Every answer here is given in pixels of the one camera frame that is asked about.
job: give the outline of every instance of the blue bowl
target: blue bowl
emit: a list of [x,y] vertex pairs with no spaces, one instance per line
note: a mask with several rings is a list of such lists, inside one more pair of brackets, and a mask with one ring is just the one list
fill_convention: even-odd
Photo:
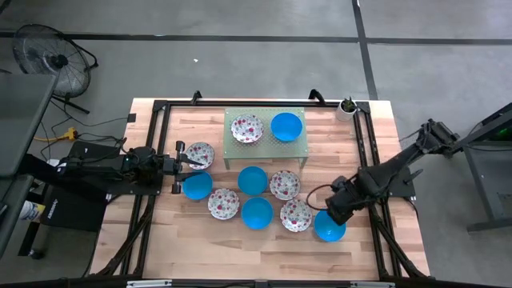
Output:
[[208,196],[213,188],[214,180],[212,180],[210,174],[207,172],[202,172],[199,175],[187,178],[183,183],[183,193],[192,200],[203,199]]
[[238,188],[248,195],[256,196],[265,191],[268,178],[262,168],[249,166],[238,175]]
[[327,214],[327,211],[318,212],[314,218],[314,232],[327,242],[336,242],[345,235],[346,223],[339,226]]
[[272,205],[261,197],[247,200],[242,207],[242,220],[251,229],[260,230],[267,227],[273,216]]
[[280,113],[275,115],[270,124],[272,134],[284,142],[290,142],[301,134],[302,121],[299,117],[292,113]]

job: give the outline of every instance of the black fan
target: black fan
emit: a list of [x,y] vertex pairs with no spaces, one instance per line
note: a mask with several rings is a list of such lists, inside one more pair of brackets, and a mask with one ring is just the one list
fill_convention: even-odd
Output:
[[[84,53],[94,59],[89,65]],[[24,25],[14,35],[13,53],[25,74],[57,77],[54,95],[66,100],[82,95],[90,84],[90,70],[98,60],[64,33],[39,24]]]

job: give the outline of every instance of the white pot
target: white pot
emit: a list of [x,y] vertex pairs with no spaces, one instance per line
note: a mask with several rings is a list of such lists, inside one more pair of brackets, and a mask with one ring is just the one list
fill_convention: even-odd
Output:
[[349,121],[354,116],[355,111],[357,108],[352,112],[345,112],[342,109],[342,102],[338,104],[338,108],[336,109],[336,119],[339,121]]

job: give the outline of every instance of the bowl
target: bowl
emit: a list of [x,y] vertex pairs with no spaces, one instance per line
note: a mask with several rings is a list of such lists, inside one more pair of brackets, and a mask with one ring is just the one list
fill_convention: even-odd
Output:
[[251,229],[260,230],[267,227],[273,216],[272,205],[261,197],[247,200],[242,207],[242,220]]
[[210,167],[215,159],[214,148],[210,144],[204,142],[196,142],[190,145],[185,154],[190,160],[204,163],[204,165],[189,164],[190,168],[194,170],[204,170]]
[[281,223],[292,232],[304,231],[311,225],[311,208],[302,200],[289,200],[281,208]]
[[263,122],[253,114],[237,116],[231,123],[231,133],[242,143],[256,142],[263,136]]
[[279,200],[291,200],[301,190],[298,176],[288,170],[281,170],[270,179],[270,192]]
[[201,200],[208,196],[214,188],[214,180],[210,174],[202,172],[199,175],[185,179],[183,183],[183,193],[189,199]]
[[238,188],[248,195],[256,196],[265,191],[268,179],[265,171],[256,166],[246,167],[238,175]]
[[346,223],[339,226],[327,211],[320,211],[314,218],[314,232],[326,242],[336,242],[345,235]]
[[270,124],[272,134],[283,142],[297,139],[302,132],[302,121],[292,113],[280,113],[275,115]]
[[217,189],[208,199],[208,210],[214,218],[227,220],[238,212],[240,200],[237,194],[229,189]]

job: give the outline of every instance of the small potted plant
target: small potted plant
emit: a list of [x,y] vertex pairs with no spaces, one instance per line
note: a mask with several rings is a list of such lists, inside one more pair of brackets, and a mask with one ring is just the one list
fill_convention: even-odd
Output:
[[352,101],[352,97],[345,98],[345,100],[341,101],[336,109],[336,118],[339,121],[348,121],[352,119],[354,113],[358,107],[355,105],[355,102]]

